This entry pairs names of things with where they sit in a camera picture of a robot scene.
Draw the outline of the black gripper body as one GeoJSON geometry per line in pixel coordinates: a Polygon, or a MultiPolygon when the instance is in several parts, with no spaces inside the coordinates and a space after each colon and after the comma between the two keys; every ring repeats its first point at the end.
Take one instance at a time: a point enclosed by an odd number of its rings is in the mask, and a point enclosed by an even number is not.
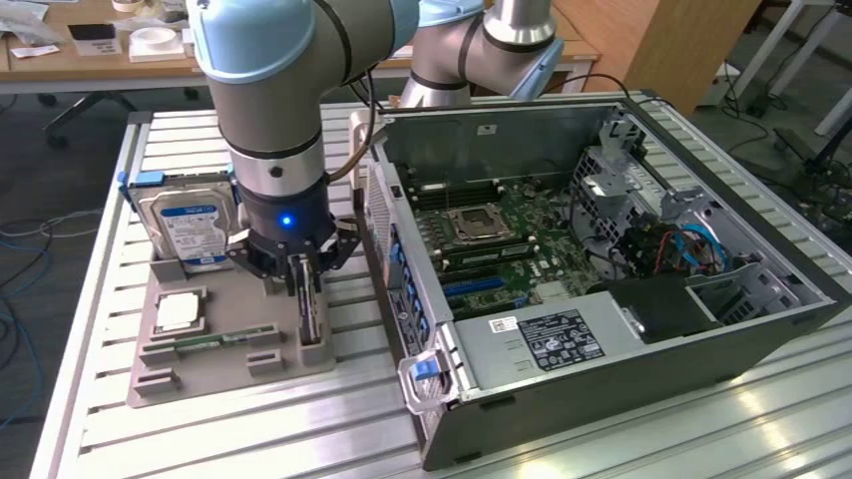
{"type": "Polygon", "coordinates": [[[248,242],[267,255],[312,254],[335,234],[328,195],[330,175],[302,192],[270,196],[251,190],[238,181],[242,204],[250,224],[248,242]]]}

